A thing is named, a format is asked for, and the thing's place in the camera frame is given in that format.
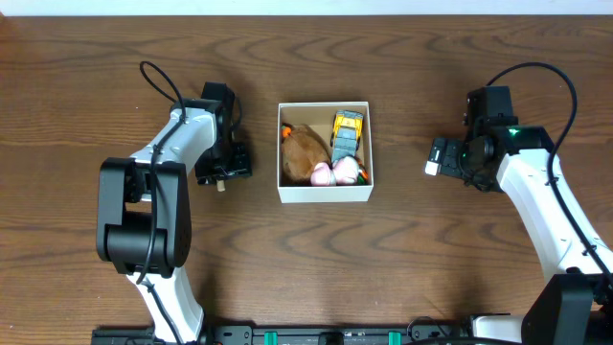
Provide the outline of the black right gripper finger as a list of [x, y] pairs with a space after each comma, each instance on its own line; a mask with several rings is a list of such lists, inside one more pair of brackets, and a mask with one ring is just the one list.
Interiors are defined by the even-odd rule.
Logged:
[[460, 156], [464, 143], [458, 139], [443, 138], [443, 158], [440, 173], [447, 176], [463, 176]]
[[435, 138], [432, 142], [426, 161], [424, 172], [428, 175], [437, 175], [440, 171], [441, 163], [445, 157], [446, 140], [444, 138]]

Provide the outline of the wooden pig rattle drum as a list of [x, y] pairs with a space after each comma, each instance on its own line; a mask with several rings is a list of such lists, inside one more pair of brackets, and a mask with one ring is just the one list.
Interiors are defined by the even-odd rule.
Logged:
[[216, 183], [216, 188], [219, 192], [224, 192], [226, 190], [225, 182], [223, 180], [218, 180]]

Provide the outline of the brown plush toy with carrot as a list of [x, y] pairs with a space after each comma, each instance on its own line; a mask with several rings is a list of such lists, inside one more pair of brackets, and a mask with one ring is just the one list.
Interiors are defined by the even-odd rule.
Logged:
[[282, 125], [282, 168], [292, 184], [306, 184], [319, 163], [330, 164], [321, 137], [307, 125]]

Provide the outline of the yellow grey toy truck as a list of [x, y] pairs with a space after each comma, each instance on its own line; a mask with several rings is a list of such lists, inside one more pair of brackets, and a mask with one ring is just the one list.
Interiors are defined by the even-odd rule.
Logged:
[[359, 148], [364, 115], [350, 110], [335, 113], [330, 136], [331, 162], [346, 156], [355, 156]]

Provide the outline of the pink pig figurine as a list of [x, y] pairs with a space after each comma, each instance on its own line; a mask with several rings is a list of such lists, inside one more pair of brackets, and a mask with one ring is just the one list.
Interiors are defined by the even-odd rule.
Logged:
[[359, 185], [358, 175], [360, 173], [369, 178], [366, 169], [358, 159], [346, 156], [331, 165], [325, 162], [317, 163], [310, 176], [310, 184], [315, 187]]

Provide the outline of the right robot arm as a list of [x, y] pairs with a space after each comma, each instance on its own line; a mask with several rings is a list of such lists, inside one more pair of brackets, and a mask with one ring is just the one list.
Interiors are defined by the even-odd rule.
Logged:
[[477, 344], [611, 343], [612, 251], [570, 190], [546, 130], [520, 125], [506, 86], [469, 92], [465, 125], [464, 139], [433, 141], [426, 173], [506, 194], [526, 227], [546, 283], [523, 316], [472, 316], [469, 338]]

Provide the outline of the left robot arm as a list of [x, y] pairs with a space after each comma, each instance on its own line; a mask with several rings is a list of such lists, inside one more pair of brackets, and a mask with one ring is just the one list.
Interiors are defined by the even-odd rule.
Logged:
[[206, 82], [197, 99], [177, 98], [170, 120], [143, 149], [109, 157], [100, 169], [96, 247], [141, 293], [154, 325], [98, 329], [94, 344], [195, 344], [205, 311], [193, 295], [185, 262], [192, 242], [188, 176], [223, 187], [249, 177], [246, 146], [234, 134], [239, 99], [224, 83]]

